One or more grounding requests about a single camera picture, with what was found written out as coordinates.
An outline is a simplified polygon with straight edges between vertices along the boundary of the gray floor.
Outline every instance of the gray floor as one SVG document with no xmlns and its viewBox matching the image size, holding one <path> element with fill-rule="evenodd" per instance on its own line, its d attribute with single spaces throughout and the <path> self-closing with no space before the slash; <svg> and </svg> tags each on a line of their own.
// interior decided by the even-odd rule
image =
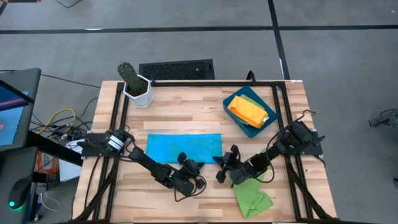
<svg viewBox="0 0 398 224">
<path fill-rule="evenodd" d="M 65 4 L 73 1 L 63 0 Z M 398 24 L 397 1 L 278 0 L 281 26 Z M 81 29 L 168 26 L 271 25 L 260 0 L 82 0 L 71 9 L 54 1 L 9 4 L 0 29 Z M 343 220 L 396 223 L 398 140 L 394 127 L 370 128 L 368 119 L 396 108 L 398 30 L 282 31 L 291 79 L 304 81 L 322 146 L 338 216 Z M 119 80 L 116 67 L 212 58 L 216 78 L 281 79 L 272 31 L 141 34 L 0 35 L 0 69 L 39 67 L 44 74 L 100 85 Z M 42 77 L 34 113 L 43 122 L 54 111 L 81 113 L 95 88 Z M 93 117 L 95 104 L 83 118 Z M 63 212 L 41 210 L 40 223 L 67 220 L 76 180 L 50 192 Z"/>
</svg>

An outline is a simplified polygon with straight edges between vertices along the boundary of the blue tray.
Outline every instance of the blue tray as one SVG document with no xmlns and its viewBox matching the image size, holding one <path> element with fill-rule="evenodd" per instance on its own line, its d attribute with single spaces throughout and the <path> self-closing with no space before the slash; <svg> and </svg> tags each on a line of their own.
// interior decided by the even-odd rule
<svg viewBox="0 0 398 224">
<path fill-rule="evenodd" d="M 265 111 L 268 113 L 269 119 L 261 126 L 261 128 L 255 128 L 250 125 L 243 124 L 242 122 L 240 122 L 238 117 L 228 109 L 228 105 L 231 103 L 232 99 L 235 96 L 241 96 L 241 95 L 246 95 L 247 97 L 253 99 L 262 107 L 264 107 Z M 258 133 L 264 130 L 264 128 L 266 128 L 268 125 L 270 125 L 278 118 L 278 115 L 249 86 L 244 86 L 240 90 L 232 94 L 231 96 L 227 97 L 227 99 L 223 101 L 223 106 L 224 110 L 232 117 L 232 119 L 236 122 L 236 124 L 238 124 L 238 126 L 244 131 L 244 133 L 249 138 L 253 138 L 254 136 L 256 136 Z"/>
</svg>

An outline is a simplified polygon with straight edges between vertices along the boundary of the butcher block tabletop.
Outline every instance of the butcher block tabletop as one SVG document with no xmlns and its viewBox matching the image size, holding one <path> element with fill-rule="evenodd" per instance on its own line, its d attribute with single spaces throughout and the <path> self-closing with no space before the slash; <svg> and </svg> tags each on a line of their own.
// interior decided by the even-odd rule
<svg viewBox="0 0 398 224">
<path fill-rule="evenodd" d="M 111 114 L 116 94 L 117 81 L 102 83 L 94 115 L 92 131 L 104 133 L 111 122 Z M 285 81 L 293 119 L 309 109 L 303 82 Z M 261 152 L 270 138 L 279 130 L 274 121 L 256 137 L 248 138 L 239 126 L 223 109 L 223 100 L 240 89 L 241 86 L 171 86 L 152 87 L 154 100 L 145 109 L 135 108 L 129 102 L 126 124 L 134 135 L 136 144 L 146 149 L 148 134 L 205 134 L 221 133 L 223 154 L 235 144 L 239 147 L 242 161 Z M 274 111 L 275 103 L 272 88 L 269 86 L 251 87 Z M 278 90 L 279 103 L 284 125 L 287 125 L 282 92 Z M 124 95 L 121 95 L 116 127 L 119 127 Z M 309 128 L 314 128 L 309 114 L 303 118 Z M 96 158 L 85 159 L 73 206 L 73 216 L 77 217 L 84 209 L 84 201 Z M 95 195 L 100 179 L 102 158 L 96 166 L 91 181 L 88 201 Z M 330 193 L 325 168 L 321 161 L 313 156 L 302 156 L 307 187 L 317 202 L 331 216 L 335 217 L 335 207 Z M 112 164 L 109 161 L 108 171 Z M 167 189 L 156 182 L 150 172 L 133 162 L 120 162 L 116 182 L 111 222 L 292 222 L 295 221 L 292 199 L 288 183 L 285 160 L 279 156 L 272 161 L 275 179 L 262 184 L 260 191 L 270 196 L 274 205 L 248 219 L 244 219 L 233 190 L 229 175 L 223 184 L 216 180 L 219 165 L 205 164 L 201 175 L 207 181 L 206 190 L 196 196 L 175 202 L 173 189 Z M 271 171 L 265 179 L 270 179 Z M 305 206 L 302 194 L 297 188 L 302 217 Z M 104 218 L 108 191 L 101 203 L 99 218 Z"/>
</svg>

